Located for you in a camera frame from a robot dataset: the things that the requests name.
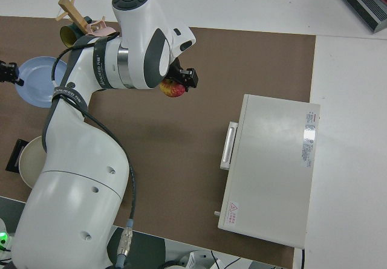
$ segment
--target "warning label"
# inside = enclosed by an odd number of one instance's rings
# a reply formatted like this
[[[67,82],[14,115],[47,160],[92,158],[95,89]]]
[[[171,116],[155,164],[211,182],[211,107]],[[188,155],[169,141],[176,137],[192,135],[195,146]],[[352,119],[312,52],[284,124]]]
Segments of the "warning label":
[[[313,148],[316,139],[316,113],[310,111],[305,119],[304,140],[302,144],[301,163],[305,167],[313,165]]]
[[[229,209],[227,212],[227,225],[235,225],[238,217],[239,204],[236,202],[229,202]]]

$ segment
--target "brown table mat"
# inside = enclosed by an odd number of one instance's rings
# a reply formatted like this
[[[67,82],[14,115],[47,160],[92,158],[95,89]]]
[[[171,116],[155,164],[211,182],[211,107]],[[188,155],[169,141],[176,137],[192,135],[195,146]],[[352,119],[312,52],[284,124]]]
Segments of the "brown table mat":
[[[0,60],[22,64],[57,56],[64,45],[53,19],[0,17]],[[109,24],[118,29],[116,24]],[[229,121],[244,94],[309,101],[314,36],[193,28],[197,44],[180,57],[197,89],[168,98],[159,88],[95,93],[90,111],[127,148],[137,172],[135,229],[151,235],[291,268],[293,248],[220,230],[227,172],[219,169]],[[5,166],[18,138],[41,135],[48,113],[0,84],[1,195],[25,201],[30,189]],[[127,188],[117,225],[131,204]]]

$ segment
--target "plate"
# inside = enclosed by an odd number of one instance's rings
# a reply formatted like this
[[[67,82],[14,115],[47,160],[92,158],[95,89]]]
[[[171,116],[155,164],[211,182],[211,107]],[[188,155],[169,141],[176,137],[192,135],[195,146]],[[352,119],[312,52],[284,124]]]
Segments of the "plate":
[[[39,56],[29,59],[19,67],[19,78],[23,86],[15,85],[17,92],[27,103],[41,107],[51,107],[54,85],[51,81],[51,70],[55,57]],[[67,64],[60,60],[56,66],[55,80],[58,84],[63,79]]]

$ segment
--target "red apple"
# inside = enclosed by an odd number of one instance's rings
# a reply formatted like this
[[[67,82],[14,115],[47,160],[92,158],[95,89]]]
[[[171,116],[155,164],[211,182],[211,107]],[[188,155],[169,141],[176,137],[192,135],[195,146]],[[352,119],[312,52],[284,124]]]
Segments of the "red apple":
[[[160,89],[168,97],[178,97],[184,94],[184,92],[186,91],[183,85],[171,79],[164,79],[160,83]]]

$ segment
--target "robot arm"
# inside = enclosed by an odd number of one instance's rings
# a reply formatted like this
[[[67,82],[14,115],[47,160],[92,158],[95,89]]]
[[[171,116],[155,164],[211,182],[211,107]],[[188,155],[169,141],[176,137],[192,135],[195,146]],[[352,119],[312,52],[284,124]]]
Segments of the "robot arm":
[[[81,37],[54,93],[42,135],[47,159],[13,242],[18,269],[111,265],[106,246],[128,182],[128,159],[115,140],[86,124],[82,113],[60,96],[86,110],[94,91],[150,89],[167,75],[186,88],[196,87],[195,71],[183,71],[177,59],[195,43],[189,28],[169,24],[156,0],[112,4],[122,37]],[[129,220],[119,247],[121,260],[128,255],[131,226]]]

